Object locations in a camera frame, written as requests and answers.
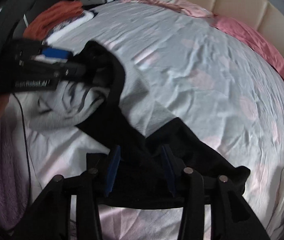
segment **pillow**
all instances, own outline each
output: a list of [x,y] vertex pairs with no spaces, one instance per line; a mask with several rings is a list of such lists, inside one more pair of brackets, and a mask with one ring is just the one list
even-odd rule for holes
[[199,5],[188,2],[187,0],[123,0],[123,2],[139,2],[157,5],[192,17],[213,17],[212,12],[202,8]]
[[211,26],[245,43],[269,63],[284,80],[284,58],[256,30],[234,18],[223,16],[215,16],[215,22]]

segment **bed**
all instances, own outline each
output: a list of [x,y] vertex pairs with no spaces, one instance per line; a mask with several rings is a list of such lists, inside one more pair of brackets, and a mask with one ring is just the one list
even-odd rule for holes
[[[284,57],[284,16],[267,0],[188,0],[215,14],[236,18],[261,33]],[[239,40],[193,18],[158,6],[121,1],[102,5],[98,15],[52,42],[79,53],[88,40],[104,44],[126,71],[143,76],[143,88],[159,106],[180,117],[200,140],[233,166],[251,170],[244,198],[266,228],[276,203],[284,167],[284,82],[260,55]],[[120,108],[129,123],[147,136],[157,129],[143,101],[130,103],[125,86]],[[87,152],[109,149],[76,127],[35,129],[39,95],[18,95],[27,124],[32,164],[32,198],[56,174],[85,170]],[[20,109],[10,99],[6,116],[25,177]],[[75,199],[71,219],[75,220]],[[176,239],[182,209],[133,210],[100,206],[105,239]],[[204,239],[210,239],[210,207],[205,208]],[[278,239],[283,232],[272,232]]]

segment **bolt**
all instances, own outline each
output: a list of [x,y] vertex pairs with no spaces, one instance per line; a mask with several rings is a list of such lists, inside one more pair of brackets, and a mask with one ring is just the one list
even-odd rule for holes
[[97,169],[97,168],[90,168],[90,169],[88,170],[88,172],[89,172],[90,174],[97,174],[97,173],[98,173],[98,169]]
[[192,174],[192,173],[193,173],[193,169],[190,168],[190,167],[184,168],[183,171],[184,171],[184,173],[186,173],[186,174]]
[[228,181],[228,177],[226,177],[225,175],[221,175],[221,176],[219,177],[219,179],[220,179],[220,181],[222,181],[222,182],[227,182],[227,181]]
[[59,182],[61,179],[63,179],[63,176],[62,176],[62,175],[55,175],[55,176],[53,177],[53,181],[55,181],[55,182]]

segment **orange blanket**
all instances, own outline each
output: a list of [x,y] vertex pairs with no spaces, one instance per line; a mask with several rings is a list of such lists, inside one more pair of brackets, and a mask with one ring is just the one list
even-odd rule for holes
[[39,14],[26,28],[23,37],[41,41],[49,31],[61,22],[77,17],[83,13],[83,4],[80,1],[60,1]]

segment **black garment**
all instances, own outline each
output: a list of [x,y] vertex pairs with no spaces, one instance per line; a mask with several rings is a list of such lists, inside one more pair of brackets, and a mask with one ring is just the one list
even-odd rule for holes
[[119,109],[125,71],[114,55],[96,42],[88,42],[73,60],[91,65],[92,50],[111,60],[113,84],[106,102],[77,127],[108,148],[121,146],[121,158],[112,193],[104,204],[135,209],[169,209],[183,206],[183,199],[172,200],[161,165],[160,150],[169,144],[173,154],[203,176],[226,175],[244,193],[250,170],[234,168],[218,152],[201,142],[180,118],[175,118],[145,138],[130,126]]

